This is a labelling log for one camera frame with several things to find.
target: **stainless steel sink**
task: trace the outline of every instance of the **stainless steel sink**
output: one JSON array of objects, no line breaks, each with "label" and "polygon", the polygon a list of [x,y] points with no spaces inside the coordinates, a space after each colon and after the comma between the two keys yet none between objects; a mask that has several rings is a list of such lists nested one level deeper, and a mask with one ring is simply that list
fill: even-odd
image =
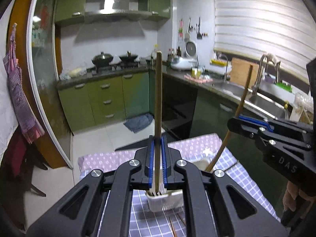
[{"label": "stainless steel sink", "polygon": [[284,119],[287,116],[284,107],[260,94],[252,95],[247,100],[279,119]]},{"label": "stainless steel sink", "polygon": [[212,85],[214,88],[219,89],[222,92],[227,92],[238,97],[242,96],[245,89],[243,86],[229,82],[214,83]]}]

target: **white plastic basket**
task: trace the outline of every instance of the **white plastic basket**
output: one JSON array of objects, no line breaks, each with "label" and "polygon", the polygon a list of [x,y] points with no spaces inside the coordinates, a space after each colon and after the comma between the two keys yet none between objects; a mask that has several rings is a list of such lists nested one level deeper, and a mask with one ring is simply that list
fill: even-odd
[{"label": "white plastic basket", "polygon": [[[210,158],[205,157],[201,160],[191,161],[195,164],[198,169],[204,170],[208,164],[210,163]],[[145,192],[149,209],[152,212],[159,212],[159,211],[166,211],[170,209],[180,208],[183,206],[183,196],[182,190],[178,191],[167,191],[163,185],[163,174],[162,174],[162,166],[160,168],[160,184],[159,184],[159,193],[156,196],[151,196],[147,192]],[[149,190],[150,193],[155,194],[155,187],[154,187],[154,178],[153,178],[153,185],[152,188]]]}]

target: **cabinet handle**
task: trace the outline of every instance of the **cabinet handle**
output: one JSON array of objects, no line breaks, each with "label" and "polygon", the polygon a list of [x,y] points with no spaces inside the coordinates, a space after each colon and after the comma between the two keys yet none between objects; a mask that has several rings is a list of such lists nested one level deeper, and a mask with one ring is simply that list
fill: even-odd
[{"label": "cabinet handle", "polygon": [[74,13],[72,14],[72,16],[79,16],[79,15],[81,15],[81,12],[80,12],[80,11],[74,12]]},{"label": "cabinet handle", "polygon": [[224,111],[227,111],[227,112],[233,112],[233,109],[229,108],[229,107],[226,107],[225,105],[223,104],[220,104],[219,107],[224,110]]},{"label": "cabinet handle", "polygon": [[75,86],[75,89],[83,88],[86,84],[79,84]]},{"label": "cabinet handle", "polygon": [[133,77],[133,74],[130,74],[130,75],[124,75],[123,77],[124,77],[124,78],[126,78],[126,79],[129,79],[129,78],[132,78],[132,77]]},{"label": "cabinet handle", "polygon": [[114,115],[115,114],[111,114],[111,115],[107,115],[107,116],[105,116],[107,119],[110,119],[110,118],[112,118],[112,117],[114,117]]},{"label": "cabinet handle", "polygon": [[107,104],[110,104],[111,102],[112,102],[112,100],[107,100],[107,101],[104,101],[103,104],[107,105]]},{"label": "cabinet handle", "polygon": [[100,86],[100,87],[101,87],[101,89],[107,89],[107,88],[110,87],[110,84],[102,85],[102,86]]}]

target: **wooden cutting board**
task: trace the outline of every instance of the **wooden cutting board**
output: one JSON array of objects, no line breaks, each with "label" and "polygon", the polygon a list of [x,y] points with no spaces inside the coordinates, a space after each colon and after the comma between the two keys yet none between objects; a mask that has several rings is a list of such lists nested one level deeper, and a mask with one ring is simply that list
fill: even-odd
[{"label": "wooden cutting board", "polygon": [[256,81],[259,70],[259,65],[253,62],[233,58],[232,71],[230,72],[230,81],[245,86],[250,65],[253,66],[249,83],[249,88],[251,88]]}]

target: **tablecloth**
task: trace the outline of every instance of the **tablecloth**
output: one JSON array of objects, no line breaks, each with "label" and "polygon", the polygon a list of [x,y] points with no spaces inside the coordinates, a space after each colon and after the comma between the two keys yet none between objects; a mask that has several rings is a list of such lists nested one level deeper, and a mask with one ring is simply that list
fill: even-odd
[{"label": "tablecloth", "polygon": [[[211,160],[215,157],[222,144],[222,140],[217,134],[207,134],[199,137],[168,143],[168,146],[180,151],[183,159],[188,161],[203,157],[209,157]],[[103,172],[115,170],[118,166],[134,158],[134,150],[125,150],[114,153],[96,153],[89,154],[78,159],[81,177],[87,175],[93,169],[101,169]],[[232,153],[225,148],[214,169],[226,170],[239,186],[247,191],[259,204],[261,204],[276,220],[277,217],[273,206],[263,196],[260,188],[250,178],[246,169],[238,162]],[[134,190],[132,199],[132,211],[130,218],[130,237],[172,237],[169,217],[176,229],[178,237],[185,236],[185,226],[180,218],[176,216],[179,213],[184,218],[182,208],[164,212],[153,213],[149,210],[145,191]]]}]

